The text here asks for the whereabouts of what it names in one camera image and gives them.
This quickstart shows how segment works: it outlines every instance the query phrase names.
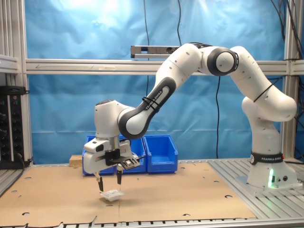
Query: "cable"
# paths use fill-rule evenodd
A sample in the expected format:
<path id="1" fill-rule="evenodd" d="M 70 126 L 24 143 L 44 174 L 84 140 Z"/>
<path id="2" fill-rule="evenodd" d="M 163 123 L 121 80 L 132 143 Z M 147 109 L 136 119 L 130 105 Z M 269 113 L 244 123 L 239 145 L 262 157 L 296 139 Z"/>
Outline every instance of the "cable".
<path id="1" fill-rule="evenodd" d="M 297 165 L 304 165 L 304 163 L 299 163 L 299 162 L 295 162 L 295 161 L 285 161 L 285 163 L 289 163 L 289 164 L 297 164 Z"/>
<path id="2" fill-rule="evenodd" d="M 279 16 L 279 19 L 280 19 L 280 25 L 281 25 L 281 33 L 282 33 L 282 38 L 283 38 L 283 41 L 285 42 L 285 34 L 284 34 L 284 25 L 283 25 L 283 22 L 282 22 L 282 19 L 281 19 L 281 16 L 280 16 L 280 13 L 279 11 L 277 10 L 276 8 L 276 5 L 274 4 L 273 0 L 271 0 L 271 3 L 273 4 L 278 16 Z"/>
<path id="3" fill-rule="evenodd" d="M 159 110 L 160 110 L 160 105 L 156 102 L 156 101 L 154 101 L 154 100 L 152 100 L 152 99 L 150 99 L 150 98 L 148 98 L 148 97 L 143 97 L 142 98 L 142 100 L 147 104 L 147 105 L 150 105 L 151 104 L 151 108 L 153 109 L 153 110 L 155 110 L 156 112 L 159 112 Z"/>
<path id="4" fill-rule="evenodd" d="M 295 1 L 293 0 L 293 4 L 294 4 L 294 16 L 295 16 L 295 27 L 296 28 L 298 28 L 298 18 L 297 18 L 297 16 L 296 16 L 296 9 L 295 9 Z"/>
<path id="5" fill-rule="evenodd" d="M 278 79 L 282 79 L 282 77 L 274 77 L 274 78 L 267 78 L 269 81 L 270 80 L 278 80 Z"/>
<path id="6" fill-rule="evenodd" d="M 180 4 L 180 0 L 177 0 L 179 2 L 179 7 L 180 7 L 180 17 L 179 17 L 179 23 L 177 25 L 177 35 L 179 36 L 179 41 L 180 41 L 180 45 L 181 45 L 181 37 L 180 37 L 180 22 L 181 22 L 181 4 Z"/>
<path id="7" fill-rule="evenodd" d="M 17 153 L 17 155 L 16 155 L 16 158 L 18 158 L 19 160 L 20 160 L 20 162 L 22 163 L 22 165 L 23 165 L 23 168 L 22 168 L 22 171 L 21 171 L 21 173 L 19 173 L 18 174 L 18 176 L 15 178 L 15 180 L 0 194 L 0 197 L 5 193 L 5 192 L 7 192 L 7 190 L 11 187 L 11 186 L 13 186 L 13 184 L 14 183 L 16 183 L 16 181 L 17 180 L 19 180 L 19 178 L 22 176 L 22 174 L 24 173 L 24 170 L 25 170 L 25 164 L 24 164 L 24 161 L 23 161 L 23 159 L 22 159 L 22 156 L 21 156 L 21 154 L 19 154 L 19 153 Z"/>
<path id="8" fill-rule="evenodd" d="M 149 41 L 149 33 L 148 33 L 148 26 L 147 26 L 147 15 L 146 15 L 146 0 L 143 0 L 143 9 L 144 9 L 144 23 L 146 25 L 146 33 L 147 33 L 147 39 L 148 39 L 148 46 L 150 45 Z M 149 75 L 147 75 L 147 88 L 146 88 L 146 96 L 148 96 L 148 88 L 149 88 Z"/>
<path id="9" fill-rule="evenodd" d="M 299 52 L 299 57 L 302 58 L 302 55 L 301 55 L 301 50 L 302 50 L 302 53 L 304 53 L 303 51 L 303 47 L 302 47 L 302 43 L 298 37 L 298 34 L 297 34 L 297 29 L 295 27 L 295 23 L 294 23 L 294 19 L 292 17 L 292 12 L 291 12 L 291 9 L 290 9 L 290 5 L 289 5 L 289 2 L 287 2 L 287 9 L 288 9 L 288 12 L 289 12 L 289 16 L 290 16 L 290 23 L 291 23 L 291 27 L 292 27 L 292 30 L 293 30 L 293 33 L 294 33 L 294 37 L 296 39 L 296 46 L 297 46 L 297 49 L 298 49 L 298 52 Z"/>
<path id="10" fill-rule="evenodd" d="M 219 148 L 219 102 L 218 102 L 218 93 L 219 93 L 219 84 L 220 84 L 220 76 L 218 76 L 218 88 L 217 88 L 217 93 L 215 95 L 215 100 L 217 101 L 217 107 L 218 107 L 218 125 L 217 125 L 217 148 L 216 148 L 216 155 L 217 155 L 217 159 L 219 158 L 219 154 L 218 154 L 218 148 Z"/>
<path id="11" fill-rule="evenodd" d="M 283 0 L 283 7 L 284 7 L 284 15 L 283 15 L 283 19 L 284 19 L 284 28 L 285 28 L 285 25 L 286 25 L 286 4 L 285 4 L 285 1 Z"/>
<path id="12" fill-rule="evenodd" d="M 253 101 L 253 103 L 254 102 L 256 102 L 260 97 L 261 97 L 261 95 L 263 95 L 270 87 L 272 87 L 273 85 L 275 85 L 281 78 L 283 78 L 283 76 L 281 76 L 281 77 L 279 77 L 274 83 L 272 83 L 266 90 L 264 90 L 254 101 Z"/>
<path id="13" fill-rule="evenodd" d="M 304 128 L 304 125 L 299 121 L 297 117 L 294 117 L 294 119 Z"/>
<path id="14" fill-rule="evenodd" d="M 300 159 L 300 158 L 304 159 L 304 155 L 301 153 L 301 151 L 299 151 L 296 147 L 294 148 L 294 150 L 297 151 L 301 156 L 301 157 L 296 158 L 296 159 Z"/>
<path id="15" fill-rule="evenodd" d="M 279 9 L 279 15 L 280 15 L 280 17 L 283 18 L 282 19 L 282 23 L 283 23 L 283 26 L 285 28 L 285 20 L 284 20 L 285 16 L 284 16 L 284 14 L 282 12 L 282 0 L 278 0 L 278 9 Z"/>

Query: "cardboard sheet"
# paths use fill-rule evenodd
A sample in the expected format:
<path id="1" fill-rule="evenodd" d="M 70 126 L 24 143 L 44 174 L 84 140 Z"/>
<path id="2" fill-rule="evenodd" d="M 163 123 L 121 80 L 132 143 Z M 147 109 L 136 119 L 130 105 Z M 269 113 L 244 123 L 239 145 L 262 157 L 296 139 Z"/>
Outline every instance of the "cardboard sheet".
<path id="1" fill-rule="evenodd" d="M 105 191 L 125 193 L 120 201 L 102 198 L 81 168 L 31 168 L 0 198 L 0 227 L 90 223 L 96 216 L 96 224 L 255 217 L 207 163 L 180 164 L 176 174 L 124 175 L 121 186 L 115 176 L 103 180 Z"/>

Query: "blue plastic bin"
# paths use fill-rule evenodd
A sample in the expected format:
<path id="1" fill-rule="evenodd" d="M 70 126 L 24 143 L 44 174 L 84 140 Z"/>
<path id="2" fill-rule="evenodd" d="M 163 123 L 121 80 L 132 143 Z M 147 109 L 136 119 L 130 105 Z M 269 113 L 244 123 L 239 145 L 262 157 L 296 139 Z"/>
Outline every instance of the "blue plastic bin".
<path id="1" fill-rule="evenodd" d="M 170 135 L 147 135 L 143 141 L 148 154 L 148 173 L 177 171 L 178 152 Z"/>
<path id="2" fill-rule="evenodd" d="M 143 145 L 143 139 L 134 139 L 131 140 L 131 151 L 136 153 L 138 157 L 146 156 L 146 151 L 144 149 Z M 131 170 L 124 170 L 123 174 L 128 173 L 146 173 L 147 172 L 147 164 L 146 164 L 147 158 L 140 159 L 140 166 L 131 169 Z"/>
<path id="3" fill-rule="evenodd" d="M 88 135 L 86 137 L 86 140 L 85 142 L 88 143 L 89 141 L 91 141 L 92 139 L 94 139 L 95 136 L 94 135 Z M 84 154 L 86 153 L 86 150 L 84 149 L 83 152 L 82 152 L 82 173 L 86 176 L 94 176 L 94 174 L 92 173 L 87 173 L 85 170 L 84 170 Z M 111 167 L 111 168 L 108 168 L 108 169 L 105 169 L 105 170 L 101 170 L 99 172 L 99 175 L 113 175 L 116 171 L 116 167 Z"/>

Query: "metal rail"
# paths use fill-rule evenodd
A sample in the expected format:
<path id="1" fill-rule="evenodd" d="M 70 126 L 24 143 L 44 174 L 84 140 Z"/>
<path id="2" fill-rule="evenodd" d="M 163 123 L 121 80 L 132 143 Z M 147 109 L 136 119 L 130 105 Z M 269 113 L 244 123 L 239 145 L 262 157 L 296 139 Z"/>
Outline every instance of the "metal rail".
<path id="1" fill-rule="evenodd" d="M 287 10 L 286 13 L 286 35 L 285 35 L 285 59 L 294 59 L 298 58 L 297 51 L 297 40 L 295 39 L 294 32 L 291 26 L 291 19 L 295 21 L 297 25 L 298 37 L 301 40 L 302 37 L 302 26 L 303 26 L 303 1 L 293 1 L 288 0 L 290 4 L 291 13 Z M 292 97 L 296 102 L 298 100 L 298 87 L 299 87 L 299 78 L 293 76 L 293 61 L 287 62 L 287 75 L 283 79 L 283 92 Z M 286 158 L 294 158 L 295 156 L 295 129 L 296 121 L 292 119 L 288 122 L 281 123 L 281 150 L 283 155 Z"/>
<path id="2" fill-rule="evenodd" d="M 26 59 L 27 74 L 44 75 L 155 75 L 163 61 Z M 258 61 L 266 75 L 285 75 L 286 61 Z M 205 76 L 196 72 L 193 75 Z"/>
<path id="3" fill-rule="evenodd" d="M 0 55 L 0 73 L 16 74 L 18 73 L 17 69 L 16 58 Z"/>

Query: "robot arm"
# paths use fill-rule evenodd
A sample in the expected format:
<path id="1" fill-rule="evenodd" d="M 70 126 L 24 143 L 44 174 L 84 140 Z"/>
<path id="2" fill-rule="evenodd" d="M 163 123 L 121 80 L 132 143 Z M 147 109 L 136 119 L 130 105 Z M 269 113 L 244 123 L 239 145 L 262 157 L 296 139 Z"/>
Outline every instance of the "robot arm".
<path id="1" fill-rule="evenodd" d="M 279 91 L 265 77 L 253 57 L 243 48 L 203 47 L 185 44 L 164 61 L 156 73 L 153 90 L 137 108 L 107 100 L 95 106 L 96 138 L 85 145 L 84 169 L 94 173 L 118 165 L 119 171 L 139 165 L 130 145 L 119 142 L 119 132 L 127 139 L 142 137 L 153 116 L 169 97 L 196 71 L 206 75 L 230 74 L 243 95 L 259 107 L 257 116 L 270 121 L 288 121 L 296 113 L 295 101 Z"/>

